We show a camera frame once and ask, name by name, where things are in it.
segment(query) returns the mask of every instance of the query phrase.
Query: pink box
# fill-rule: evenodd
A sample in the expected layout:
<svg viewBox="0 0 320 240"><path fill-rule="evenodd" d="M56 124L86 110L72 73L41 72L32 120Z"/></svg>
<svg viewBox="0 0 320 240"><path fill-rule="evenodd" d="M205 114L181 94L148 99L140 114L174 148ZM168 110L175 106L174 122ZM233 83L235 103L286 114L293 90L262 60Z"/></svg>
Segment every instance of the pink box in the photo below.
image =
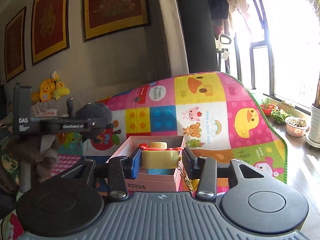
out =
<svg viewBox="0 0 320 240"><path fill-rule="evenodd" d="M150 145L151 142L166 142L168 148L185 147L184 136L130 136L111 156L130 156L141 143ZM181 172L174 170L172 175L148 174L140 169L137 179L126 179L127 189L131 191L176 192L179 190Z"/></svg>

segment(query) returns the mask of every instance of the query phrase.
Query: colorful play mat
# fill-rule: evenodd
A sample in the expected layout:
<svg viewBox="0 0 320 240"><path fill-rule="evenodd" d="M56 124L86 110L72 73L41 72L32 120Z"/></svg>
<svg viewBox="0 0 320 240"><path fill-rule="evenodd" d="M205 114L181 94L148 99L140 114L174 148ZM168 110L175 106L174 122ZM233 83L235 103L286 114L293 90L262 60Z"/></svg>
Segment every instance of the colorful play mat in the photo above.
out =
<svg viewBox="0 0 320 240"><path fill-rule="evenodd" d="M287 145L230 75L168 78L101 102L112 110L115 127L100 135L101 143L84 143L83 155L112 155L130 135L184 135L196 156L220 163L238 158L286 182Z"/></svg>

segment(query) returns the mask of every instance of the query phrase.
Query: white logo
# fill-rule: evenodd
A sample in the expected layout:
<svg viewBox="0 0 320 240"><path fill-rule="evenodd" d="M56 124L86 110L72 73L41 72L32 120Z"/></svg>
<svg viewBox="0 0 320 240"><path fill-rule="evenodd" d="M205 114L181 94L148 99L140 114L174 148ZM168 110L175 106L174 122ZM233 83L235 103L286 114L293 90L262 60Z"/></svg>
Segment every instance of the white logo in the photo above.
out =
<svg viewBox="0 0 320 240"><path fill-rule="evenodd" d="M19 118L19 123L27 123L28 118Z"/></svg>
<svg viewBox="0 0 320 240"><path fill-rule="evenodd" d="M78 128L83 128L83 124L71 124L71 125L64 125L62 128L63 129L78 129Z"/></svg>
<svg viewBox="0 0 320 240"><path fill-rule="evenodd" d="M167 196L166 195L163 195L163 194L161 194L161 195L159 195L158 196L158 198L160 198L160 199L165 199Z"/></svg>
<svg viewBox="0 0 320 240"><path fill-rule="evenodd" d="M30 127L28 127L28 126L19 125L19 131L20 131L20 132L25 132L25 131L27 131L29 128L30 128Z"/></svg>
<svg viewBox="0 0 320 240"><path fill-rule="evenodd" d="M166 89L164 86L152 87L149 91L149 97L152 101L160 101L164 98L166 94Z"/></svg>

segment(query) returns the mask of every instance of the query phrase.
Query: potted plant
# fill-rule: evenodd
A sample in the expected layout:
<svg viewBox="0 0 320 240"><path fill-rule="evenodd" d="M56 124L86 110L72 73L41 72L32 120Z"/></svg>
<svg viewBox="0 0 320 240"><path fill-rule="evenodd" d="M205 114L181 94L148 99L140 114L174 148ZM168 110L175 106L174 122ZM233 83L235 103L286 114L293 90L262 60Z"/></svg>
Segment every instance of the potted plant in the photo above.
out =
<svg viewBox="0 0 320 240"><path fill-rule="evenodd" d="M271 116L271 112L275 109L278 109L278 106L272 104L269 98L266 98L264 101L262 101L260 107L265 116Z"/></svg>
<svg viewBox="0 0 320 240"><path fill-rule="evenodd" d="M280 125L285 125L285 119L289 116L291 116L291 114L283 109L275 109L271 112L273 121Z"/></svg>
<svg viewBox="0 0 320 240"><path fill-rule="evenodd" d="M311 105L311 123L310 123L309 134L307 137L310 141L318 145L316 146L313 143L309 143L309 144L315 147L319 147L319 144L320 144L320 77L318 82L316 101L314 104Z"/></svg>
<svg viewBox="0 0 320 240"><path fill-rule="evenodd" d="M308 129L306 120L298 117L289 116L285 119L286 131L294 137L302 137Z"/></svg>

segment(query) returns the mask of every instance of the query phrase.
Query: screw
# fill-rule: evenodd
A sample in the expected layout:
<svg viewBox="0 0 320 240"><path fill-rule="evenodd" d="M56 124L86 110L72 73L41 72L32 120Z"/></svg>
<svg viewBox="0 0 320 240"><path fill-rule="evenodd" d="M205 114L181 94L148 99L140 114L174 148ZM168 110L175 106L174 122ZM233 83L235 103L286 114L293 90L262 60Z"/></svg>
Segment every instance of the screw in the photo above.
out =
<svg viewBox="0 0 320 240"><path fill-rule="evenodd" d="M113 198L124 198L127 194L121 190L114 190L110 192L110 196Z"/></svg>
<svg viewBox="0 0 320 240"><path fill-rule="evenodd" d="M208 190L200 190L198 195L203 198L210 198L214 196L214 192Z"/></svg>

